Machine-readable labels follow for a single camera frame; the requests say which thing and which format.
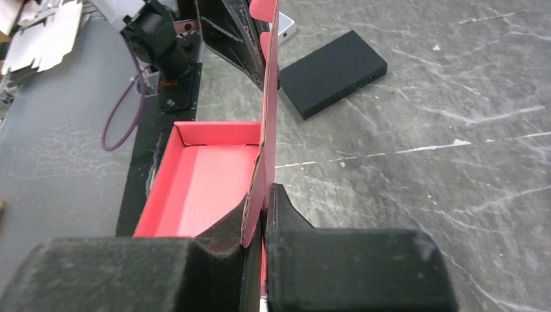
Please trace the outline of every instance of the scratch mark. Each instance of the scratch mark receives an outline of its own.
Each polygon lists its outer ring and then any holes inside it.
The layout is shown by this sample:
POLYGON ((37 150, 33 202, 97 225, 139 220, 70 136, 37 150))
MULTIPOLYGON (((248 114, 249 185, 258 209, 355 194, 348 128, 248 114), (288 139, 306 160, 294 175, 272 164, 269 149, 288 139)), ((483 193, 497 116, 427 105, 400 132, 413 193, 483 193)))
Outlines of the scratch mark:
POLYGON ((354 190, 351 187, 343 187, 343 186, 340 186, 339 184, 335 184, 330 181, 323 181, 323 180, 315 179, 309 176, 305 176, 304 178, 315 185, 322 185, 327 189, 337 189, 337 190, 343 190, 346 192, 354 192, 354 190))
POLYGON ((501 119, 513 117, 515 115, 525 114, 527 112, 540 111, 542 109, 545 109, 545 106, 541 105, 541 106, 535 106, 535 107, 528 107, 528 108, 525 108, 525 109, 519 109, 516 112, 510 112, 510 113, 507 113, 507 114, 501 114, 501 115, 491 116, 491 117, 482 117, 482 118, 478 118, 478 119, 467 118, 467 117, 455 114, 453 112, 448 112, 447 110, 431 109, 429 107, 419 107, 419 109, 422 109, 423 111, 426 111, 426 112, 433 112, 435 114, 441 114, 443 116, 449 117, 451 119, 454 119, 454 120, 457 120, 457 121, 460 121, 460 122, 465 122, 466 125, 478 125, 478 124, 482 124, 484 122, 493 122, 493 121, 496 121, 496 120, 501 120, 501 119))
POLYGON ((364 114, 359 108, 357 108, 356 105, 354 105, 349 99, 345 99, 345 102, 347 104, 349 104, 360 116, 362 116, 362 118, 366 122, 370 123, 373 126, 373 128, 377 129, 377 125, 366 114, 364 114))
POLYGON ((94 226, 98 231, 101 230, 101 229, 100 229, 95 223, 93 223, 92 221, 88 221, 88 223, 89 223, 91 226, 94 226))
POLYGON ((385 85, 382 85, 382 84, 373 84, 372 86, 375 87, 375 88, 387 88, 387 89, 395 90, 397 93, 399 93, 401 96, 403 96, 404 99, 408 102, 409 102, 409 97, 407 97, 407 95, 402 90, 416 89, 416 87, 414 87, 414 86, 412 86, 412 87, 407 86, 407 87, 404 87, 404 88, 395 88, 395 87, 391 87, 391 86, 385 86, 385 85))
POLYGON ((77 177, 77 176, 83 176, 84 174, 47 174, 47 175, 34 175, 32 177, 20 177, 10 172, 8 175, 20 180, 37 180, 37 179, 45 179, 47 177, 77 177))
POLYGON ((350 23, 350 25, 352 25, 352 26, 369 27, 369 28, 376 29, 376 30, 378 30, 378 31, 382 31, 382 32, 384 32, 384 33, 398 33, 398 34, 402 34, 402 35, 404 35, 404 36, 419 37, 419 35, 414 34, 414 33, 411 32, 411 31, 395 31, 395 30, 392 30, 392 29, 381 29, 381 28, 376 27, 375 25, 367 24, 367 23, 350 23))
POLYGON ((418 58, 418 57, 416 57, 416 56, 414 56, 414 55, 411 55, 411 54, 406 53, 406 52, 403 52, 403 51, 399 51, 399 50, 396 50, 396 49, 392 49, 392 52, 397 53, 397 54, 401 54, 401 55, 405 55, 405 56, 407 56, 407 57, 409 57, 409 58, 411 58, 411 59, 416 59, 416 60, 418 60, 419 62, 424 63, 424 64, 427 64, 427 65, 432 65, 432 66, 436 66, 436 67, 442 67, 442 65, 440 65, 440 64, 438 64, 438 63, 433 63, 433 62, 430 62, 430 61, 428 61, 428 60, 424 60, 424 59, 422 59, 422 58, 418 58))
POLYGON ((542 132, 542 133, 533 133, 531 135, 523 135, 523 136, 519 136, 517 138, 535 138, 535 137, 543 137, 545 135, 551 135, 551 131, 549 132, 542 132))
POLYGON ((536 193, 536 192, 540 192, 542 190, 548 190, 548 189, 551 189, 551 185, 548 185, 548 186, 542 187, 542 188, 533 188, 533 189, 530 189, 530 190, 523 190, 522 192, 519 192, 519 193, 514 193, 514 194, 509 194, 507 196, 502 196, 501 198, 498 198, 497 200, 488 201, 488 202, 486 202, 486 203, 484 203, 483 205, 480 205, 480 206, 471 207, 470 211, 473 212, 473 213, 479 213, 479 212, 482 212, 482 211, 486 210, 488 207, 490 207, 492 205, 500 205, 500 204, 503 204, 505 202, 509 202, 509 201, 519 197, 519 196, 523 196, 523 195, 527 195, 527 194, 531 194, 531 193, 536 193))
MULTIPOLYGON (((496 142, 496 141, 506 141, 506 140, 517 140, 517 139, 520 139, 520 138, 543 137, 543 136, 546 136, 546 135, 551 135, 551 131, 542 132, 542 133, 532 133, 532 134, 529 134, 529 135, 518 136, 518 137, 515 137, 515 138, 487 139, 486 143, 492 143, 492 142, 496 142)), ((469 141, 459 140, 457 138, 457 139, 454 140, 454 143, 449 144, 449 145, 422 146, 420 148, 413 148, 413 149, 406 149, 406 150, 403 150, 403 151, 397 151, 397 152, 394 152, 394 154, 405 154, 405 153, 411 153, 411 152, 416 152, 416 151, 426 151, 426 150, 439 150, 441 148, 452 148, 452 147, 456 147, 456 146, 467 146, 467 145, 471 145, 471 144, 472 143, 469 142, 469 141)), ((350 154, 344 153, 342 151, 337 151, 337 153, 350 155, 350 154)), ((379 157, 379 156, 387 156, 387 154, 386 153, 377 153, 377 154, 370 154, 370 155, 365 155, 365 156, 360 156, 360 157, 358 157, 358 156, 349 156, 349 157, 338 158, 338 159, 329 159, 329 160, 321 161, 321 162, 320 161, 295 162, 293 164, 284 164, 284 165, 280 165, 280 166, 275 166, 275 168, 278 169, 278 168, 297 167, 297 166, 303 166, 303 165, 307 165, 307 164, 330 163, 330 162, 335 162, 335 161, 342 162, 342 161, 349 161, 349 160, 352 160, 352 159, 367 159, 367 158, 379 157)))
POLYGON ((482 286, 480 286, 475 280, 474 278, 472 277, 472 274, 469 273, 468 274, 468 278, 470 279, 470 282, 472 283, 472 285, 474 286, 474 288, 476 288, 476 290, 478 290, 479 292, 481 292, 486 298, 492 300, 492 302, 494 302, 496 305, 500 306, 500 307, 503 307, 503 306, 506 306, 506 307, 509 307, 511 309, 515 309, 517 311, 528 311, 528 312, 548 312, 546 310, 542 310, 542 309, 537 309, 535 307, 530 307, 528 305, 520 305, 520 304, 515 304, 513 302, 506 302, 504 300, 501 300, 501 299, 498 299, 494 296, 492 296, 489 292, 487 292, 486 290, 484 290, 484 288, 482 288, 482 286))
POLYGON ((532 36, 532 37, 536 37, 540 40, 544 40, 544 41, 551 41, 551 36, 540 36, 538 34, 535 34, 533 32, 518 32, 518 31, 511 31, 509 32, 509 34, 517 34, 519 36, 532 36))
POLYGON ((517 14, 520 14, 520 13, 526 13, 526 12, 527 11, 516 12, 516 13, 507 13, 507 14, 489 16, 487 18, 471 18, 471 19, 466 19, 466 20, 460 21, 459 24, 460 25, 465 25, 465 24, 470 24, 470 23, 477 23, 479 21, 497 20, 499 18, 508 18, 510 16, 517 15, 517 14))
POLYGON ((464 145, 471 145, 469 141, 463 141, 459 140, 458 138, 454 140, 454 143, 449 145, 431 145, 431 146, 423 146, 421 148, 413 148, 413 149, 407 149, 405 151, 397 151, 395 154, 403 154, 403 153, 411 153, 412 151, 426 151, 426 150, 437 150, 440 148, 452 148, 455 146, 464 146, 464 145))

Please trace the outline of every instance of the black rectangular device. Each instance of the black rectangular device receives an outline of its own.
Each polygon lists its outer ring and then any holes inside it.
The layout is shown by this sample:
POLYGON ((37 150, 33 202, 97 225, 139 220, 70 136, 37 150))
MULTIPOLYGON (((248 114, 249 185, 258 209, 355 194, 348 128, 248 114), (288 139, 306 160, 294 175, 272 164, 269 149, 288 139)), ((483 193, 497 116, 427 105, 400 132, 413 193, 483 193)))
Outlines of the black rectangular device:
POLYGON ((306 120, 387 73, 383 60, 350 31, 281 70, 281 87, 306 120))

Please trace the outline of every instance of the metal bracket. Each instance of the metal bracket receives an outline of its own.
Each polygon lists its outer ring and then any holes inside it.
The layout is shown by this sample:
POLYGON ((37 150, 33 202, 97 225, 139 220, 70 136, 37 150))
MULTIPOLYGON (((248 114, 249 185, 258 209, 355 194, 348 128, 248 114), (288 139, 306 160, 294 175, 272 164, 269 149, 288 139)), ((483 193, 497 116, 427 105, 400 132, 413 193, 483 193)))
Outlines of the metal bracket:
POLYGON ((179 44, 186 48, 191 59, 190 70, 187 75, 175 80, 167 77, 159 77, 157 103, 159 112, 179 112, 192 109, 197 105, 201 80, 201 37, 198 32, 189 32, 184 37, 179 37, 179 44))
POLYGON ((193 18, 199 21, 206 45, 262 89, 266 60, 260 34, 270 31, 270 25, 254 20, 249 5, 250 0, 178 0, 180 12, 189 14, 190 8, 196 9, 193 18))

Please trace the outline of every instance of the gray work surface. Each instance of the gray work surface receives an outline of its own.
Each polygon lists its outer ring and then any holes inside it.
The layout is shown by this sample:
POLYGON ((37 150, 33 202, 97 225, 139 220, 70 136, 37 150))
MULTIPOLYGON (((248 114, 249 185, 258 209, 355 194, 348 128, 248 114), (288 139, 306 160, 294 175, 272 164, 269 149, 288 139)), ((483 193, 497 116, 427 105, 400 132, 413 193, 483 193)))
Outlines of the gray work surface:
MULTIPOLYGON (((462 311, 549 311, 551 1, 283 0, 281 11, 299 28, 282 68, 350 29, 389 63, 307 122, 279 106, 276 180, 297 209, 317 227, 428 232, 462 311)), ((95 21, 21 91, 0 130, 0 288, 43 239, 114 234, 132 142, 106 153, 99 136, 133 74, 95 21)), ((253 84, 207 53, 198 119, 260 110, 253 84)))

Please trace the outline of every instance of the cardboard edge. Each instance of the cardboard edge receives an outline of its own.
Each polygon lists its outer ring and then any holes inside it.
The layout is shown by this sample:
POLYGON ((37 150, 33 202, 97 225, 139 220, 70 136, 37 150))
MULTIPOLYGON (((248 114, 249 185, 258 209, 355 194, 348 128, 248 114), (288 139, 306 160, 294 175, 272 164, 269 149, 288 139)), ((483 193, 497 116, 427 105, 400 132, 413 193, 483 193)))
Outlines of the cardboard edge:
POLYGON ((270 4, 273 7, 273 14, 272 19, 268 20, 268 22, 273 23, 273 27, 270 34, 270 41, 268 47, 266 47, 266 44, 263 45, 263 53, 264 55, 268 55, 266 58, 266 69, 264 71, 264 90, 263 90, 263 115, 262 115, 262 129, 261 129, 261 145, 260 145, 260 153, 259 157, 256 160, 255 169, 253 171, 253 177, 251 186, 249 188, 249 192, 247 193, 247 198, 245 202, 245 208, 243 210, 243 223, 241 225, 241 245, 243 245, 244 248, 247 248, 252 240, 252 236, 248 235, 248 233, 251 231, 251 229, 254 229, 256 220, 258 220, 258 216, 250 216, 251 207, 258 207, 258 209, 255 210, 255 215, 259 215, 260 211, 262 210, 262 205, 264 204, 265 200, 264 197, 269 196, 269 191, 266 188, 266 164, 265 164, 265 157, 264 157, 264 145, 265 145, 265 133, 266 133, 266 119, 267 119, 267 105, 268 105, 268 93, 270 88, 270 65, 273 65, 275 62, 275 67, 277 67, 277 29, 279 28, 279 0, 256 0, 254 1, 256 5, 259 5, 259 1, 264 1, 264 5, 270 4), (273 58, 272 54, 272 48, 275 44, 275 59, 273 58), (259 192, 259 187, 265 188, 265 190, 262 191, 264 193, 264 197, 258 198, 255 197, 256 194, 259 192))
POLYGON ((174 180, 178 159, 182 155, 183 148, 184 143, 180 132, 176 127, 173 127, 166 145, 166 151, 164 152, 164 156, 159 166, 159 172, 157 176, 154 177, 155 183, 147 199, 142 216, 136 226, 134 237, 155 236, 170 191, 170 189, 165 186, 167 184, 172 184, 174 180))
POLYGON ((185 146, 260 145, 260 122, 175 122, 174 126, 185 146))

